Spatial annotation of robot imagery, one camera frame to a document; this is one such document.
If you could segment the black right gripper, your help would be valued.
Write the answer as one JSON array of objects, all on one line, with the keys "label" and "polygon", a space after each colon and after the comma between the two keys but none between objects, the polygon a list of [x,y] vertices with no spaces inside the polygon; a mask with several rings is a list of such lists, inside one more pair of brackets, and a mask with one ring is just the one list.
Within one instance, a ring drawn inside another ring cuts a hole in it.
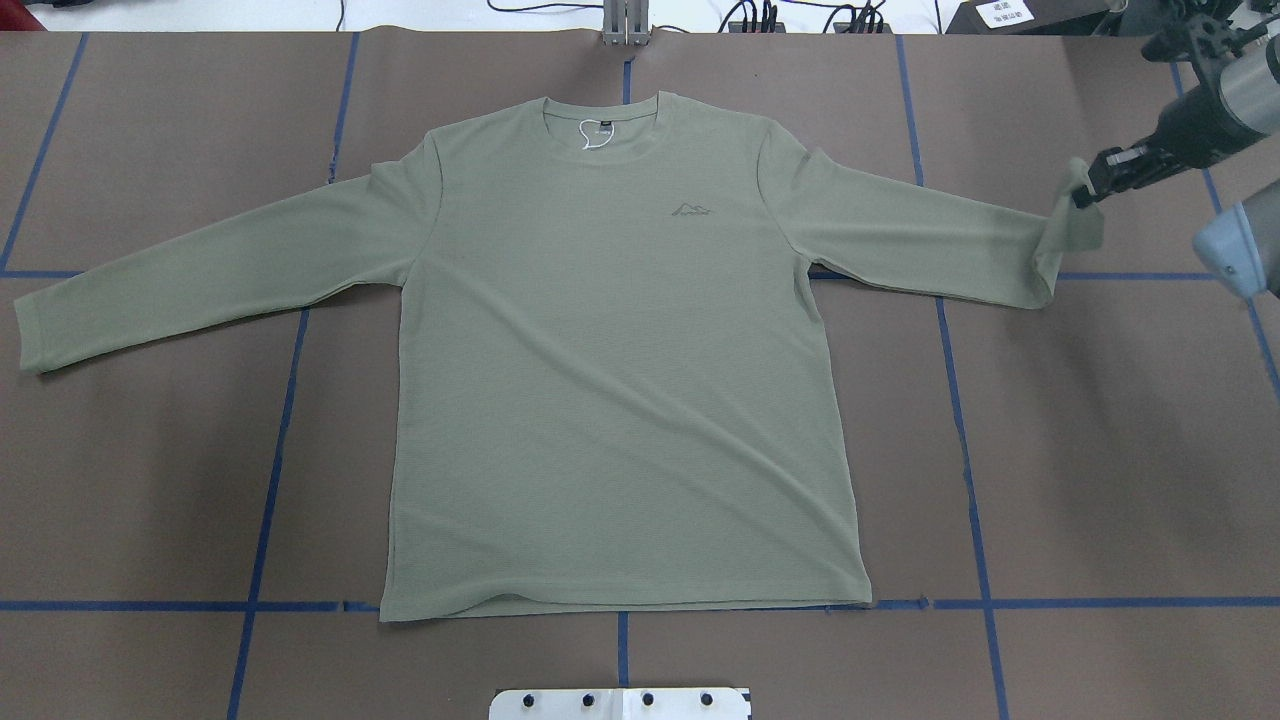
[{"label": "black right gripper", "polygon": [[[1187,127],[1160,127],[1132,146],[1100,151],[1087,169],[1088,184],[1071,192],[1078,209],[1101,202],[1106,196],[1140,190],[1189,170],[1201,154],[1199,131]],[[1100,191],[1092,186],[1100,186]]]}]

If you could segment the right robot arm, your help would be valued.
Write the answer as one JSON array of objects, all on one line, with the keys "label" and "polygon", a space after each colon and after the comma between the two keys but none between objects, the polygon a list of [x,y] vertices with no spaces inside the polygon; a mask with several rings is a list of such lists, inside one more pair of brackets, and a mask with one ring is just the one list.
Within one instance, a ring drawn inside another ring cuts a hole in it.
[{"label": "right robot arm", "polygon": [[[1155,131],[1132,146],[1100,151],[1071,199],[1089,208],[1189,170],[1207,170],[1277,136],[1277,3],[1253,1],[1248,27],[1238,1],[1128,1],[1116,29],[1148,33],[1142,55],[1190,65],[1198,85],[1170,102]],[[1219,211],[1192,241],[1204,268],[1240,299],[1277,295],[1277,182]]]}]

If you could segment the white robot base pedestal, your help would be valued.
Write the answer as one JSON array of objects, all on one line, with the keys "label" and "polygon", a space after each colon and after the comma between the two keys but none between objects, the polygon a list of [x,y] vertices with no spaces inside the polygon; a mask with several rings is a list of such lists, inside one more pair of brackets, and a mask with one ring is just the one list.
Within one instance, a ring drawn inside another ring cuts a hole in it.
[{"label": "white robot base pedestal", "polygon": [[732,687],[509,689],[489,719],[753,719],[750,691]]}]

